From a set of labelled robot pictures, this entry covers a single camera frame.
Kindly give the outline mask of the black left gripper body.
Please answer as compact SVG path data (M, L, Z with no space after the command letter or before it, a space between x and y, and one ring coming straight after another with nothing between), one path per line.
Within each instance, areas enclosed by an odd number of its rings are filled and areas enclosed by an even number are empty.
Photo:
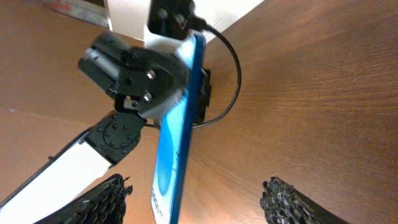
M130 46L114 32L99 35L78 68L114 100L122 113L160 119L186 93L189 68L175 55Z

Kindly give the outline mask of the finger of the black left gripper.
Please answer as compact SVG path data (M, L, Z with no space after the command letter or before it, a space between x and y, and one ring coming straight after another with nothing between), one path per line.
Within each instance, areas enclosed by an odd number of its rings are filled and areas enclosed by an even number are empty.
M200 124L204 122L206 108L210 104L210 95L211 95L211 85L210 85L210 77L211 71L210 69L202 68L202 79L201 85L199 89L199 94L197 98L197 112L195 115L194 123Z

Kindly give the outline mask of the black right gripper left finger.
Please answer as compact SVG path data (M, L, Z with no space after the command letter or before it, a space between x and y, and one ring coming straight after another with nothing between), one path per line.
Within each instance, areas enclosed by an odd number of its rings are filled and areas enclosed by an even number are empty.
M114 174L66 206L35 224L122 224L126 214L126 197L133 186Z

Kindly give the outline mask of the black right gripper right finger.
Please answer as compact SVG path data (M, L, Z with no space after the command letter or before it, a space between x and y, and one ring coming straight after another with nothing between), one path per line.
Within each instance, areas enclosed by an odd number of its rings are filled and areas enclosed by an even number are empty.
M278 177L263 182L259 204L271 224L348 224Z

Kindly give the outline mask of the blue Galaxy smartphone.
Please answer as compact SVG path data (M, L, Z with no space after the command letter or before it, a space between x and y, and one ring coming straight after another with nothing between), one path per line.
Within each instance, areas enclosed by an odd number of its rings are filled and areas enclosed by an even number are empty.
M202 83L205 37L191 35L175 51L188 67L189 82L183 97L162 119L151 190L151 207L157 224L177 223Z

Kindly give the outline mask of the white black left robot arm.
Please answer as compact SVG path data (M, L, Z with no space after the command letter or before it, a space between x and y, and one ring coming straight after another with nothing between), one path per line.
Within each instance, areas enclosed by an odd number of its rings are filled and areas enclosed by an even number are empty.
M114 112L71 140L1 202L2 223L121 223L126 186L106 176L141 140L148 120L159 120L150 203L157 223L177 223L203 80L205 37L186 36L175 47L135 47L115 33L100 35L79 69L114 100Z

